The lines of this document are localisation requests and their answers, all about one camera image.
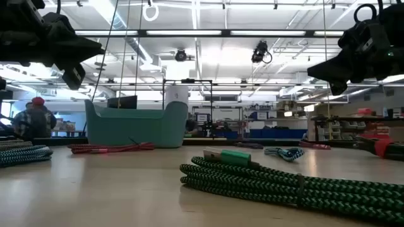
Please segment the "black overhead light bar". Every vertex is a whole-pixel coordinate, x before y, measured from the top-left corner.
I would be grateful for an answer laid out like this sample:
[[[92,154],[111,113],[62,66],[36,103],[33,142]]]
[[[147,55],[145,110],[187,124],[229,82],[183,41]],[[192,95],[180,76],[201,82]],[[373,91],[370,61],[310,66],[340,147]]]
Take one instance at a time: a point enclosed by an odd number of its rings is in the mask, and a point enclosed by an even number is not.
[[[82,37],[339,38],[343,30],[77,30]]]

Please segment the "teal plastic bin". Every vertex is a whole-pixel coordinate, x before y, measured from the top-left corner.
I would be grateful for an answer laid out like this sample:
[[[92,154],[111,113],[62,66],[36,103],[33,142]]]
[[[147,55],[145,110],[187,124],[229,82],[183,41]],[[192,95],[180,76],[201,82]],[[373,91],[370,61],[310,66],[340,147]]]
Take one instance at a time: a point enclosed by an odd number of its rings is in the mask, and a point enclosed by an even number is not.
[[[156,148],[182,146],[188,114],[183,102],[170,102],[163,110],[107,108],[85,101],[90,144],[123,146],[152,143]]]

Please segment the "black monitor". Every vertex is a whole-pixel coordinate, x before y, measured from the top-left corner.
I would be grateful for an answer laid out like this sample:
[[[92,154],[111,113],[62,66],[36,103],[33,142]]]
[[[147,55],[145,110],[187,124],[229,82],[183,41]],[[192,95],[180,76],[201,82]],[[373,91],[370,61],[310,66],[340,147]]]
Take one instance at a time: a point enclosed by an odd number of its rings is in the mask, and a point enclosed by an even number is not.
[[[107,100],[107,107],[108,108],[137,109],[137,101],[138,101],[138,97],[136,95],[109,98]]]

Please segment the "red storage bins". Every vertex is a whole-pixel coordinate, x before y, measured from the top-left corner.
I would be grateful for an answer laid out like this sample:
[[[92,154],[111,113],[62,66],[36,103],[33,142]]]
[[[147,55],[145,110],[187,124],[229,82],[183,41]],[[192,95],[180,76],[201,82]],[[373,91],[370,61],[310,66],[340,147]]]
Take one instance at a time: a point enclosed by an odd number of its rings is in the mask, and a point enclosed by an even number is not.
[[[389,137],[390,128],[384,122],[368,122],[366,133],[372,137]]]

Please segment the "black equipment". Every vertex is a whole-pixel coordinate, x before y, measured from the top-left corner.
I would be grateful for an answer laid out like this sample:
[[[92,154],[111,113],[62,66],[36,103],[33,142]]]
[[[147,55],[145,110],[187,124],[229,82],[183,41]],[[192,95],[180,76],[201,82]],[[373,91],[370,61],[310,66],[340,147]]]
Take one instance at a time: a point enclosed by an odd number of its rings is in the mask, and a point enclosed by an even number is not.
[[[223,125],[212,124],[211,122],[204,122],[202,125],[199,125],[197,121],[188,119],[186,121],[185,136],[220,137],[231,131],[232,129],[226,122]]]

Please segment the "black shelf rack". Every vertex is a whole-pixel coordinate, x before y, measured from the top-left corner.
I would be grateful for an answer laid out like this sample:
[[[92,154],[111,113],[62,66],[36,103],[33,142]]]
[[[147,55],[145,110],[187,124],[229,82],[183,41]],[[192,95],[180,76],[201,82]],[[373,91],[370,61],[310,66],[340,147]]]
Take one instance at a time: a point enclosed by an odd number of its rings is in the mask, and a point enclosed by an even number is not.
[[[384,122],[390,128],[389,137],[372,137],[366,133],[368,122]],[[310,141],[355,141],[390,139],[404,143],[404,108],[383,108],[379,115],[370,108],[360,108],[348,116],[317,115],[309,119],[306,139]]]

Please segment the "black metal frame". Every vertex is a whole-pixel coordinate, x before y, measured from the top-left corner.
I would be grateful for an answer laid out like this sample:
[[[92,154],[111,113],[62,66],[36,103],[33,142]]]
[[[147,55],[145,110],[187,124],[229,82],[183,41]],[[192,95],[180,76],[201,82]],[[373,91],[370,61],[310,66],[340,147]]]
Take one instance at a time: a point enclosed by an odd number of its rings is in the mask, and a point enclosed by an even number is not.
[[[205,87],[206,84],[210,85],[210,120],[209,123],[213,123],[213,81],[211,79],[163,79],[162,81],[162,109],[165,109],[167,103],[166,86],[191,86],[195,85],[198,88]]]

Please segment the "black table frame rail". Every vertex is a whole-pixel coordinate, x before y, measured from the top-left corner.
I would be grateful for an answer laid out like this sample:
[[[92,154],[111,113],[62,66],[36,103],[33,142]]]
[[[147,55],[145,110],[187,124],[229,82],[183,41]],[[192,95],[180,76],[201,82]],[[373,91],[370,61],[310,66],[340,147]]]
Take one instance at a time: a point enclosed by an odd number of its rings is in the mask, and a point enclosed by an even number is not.
[[[31,140],[34,145],[67,146],[70,144],[87,144],[86,137],[52,137]],[[298,146],[300,140],[225,140],[224,138],[184,138],[184,146],[233,146],[237,142],[258,143],[263,146]],[[326,144],[332,148],[352,148],[356,141],[319,141],[316,144]]]

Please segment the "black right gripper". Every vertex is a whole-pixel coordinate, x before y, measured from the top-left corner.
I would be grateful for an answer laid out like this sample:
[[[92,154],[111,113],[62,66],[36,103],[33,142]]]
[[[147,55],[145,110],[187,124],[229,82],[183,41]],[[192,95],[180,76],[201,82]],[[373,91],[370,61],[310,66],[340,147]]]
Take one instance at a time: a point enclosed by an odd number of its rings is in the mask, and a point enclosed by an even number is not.
[[[341,95],[347,81],[359,83],[368,78],[388,77],[383,72],[390,42],[384,27],[376,21],[361,21],[344,31],[339,39],[340,53],[307,69],[309,76],[329,82],[332,95]]]

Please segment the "white column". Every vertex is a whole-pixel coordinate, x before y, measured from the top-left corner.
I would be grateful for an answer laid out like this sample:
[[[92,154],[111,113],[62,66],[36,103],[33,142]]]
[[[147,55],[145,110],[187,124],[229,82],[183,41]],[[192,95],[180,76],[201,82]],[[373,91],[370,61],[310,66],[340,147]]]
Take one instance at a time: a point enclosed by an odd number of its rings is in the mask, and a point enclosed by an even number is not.
[[[188,105],[189,88],[187,86],[170,85],[165,89],[165,106],[171,102],[182,102]]]

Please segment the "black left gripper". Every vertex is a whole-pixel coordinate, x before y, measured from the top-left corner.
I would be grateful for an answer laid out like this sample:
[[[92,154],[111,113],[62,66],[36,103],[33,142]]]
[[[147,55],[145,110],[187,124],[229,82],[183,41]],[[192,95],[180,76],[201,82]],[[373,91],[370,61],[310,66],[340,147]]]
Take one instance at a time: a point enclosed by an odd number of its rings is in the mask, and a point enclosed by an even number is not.
[[[36,17],[0,13],[0,62],[74,67],[66,69],[62,76],[70,90],[78,90],[85,78],[86,72],[79,63],[104,53],[100,43],[68,29],[64,15],[47,13],[37,21]]]

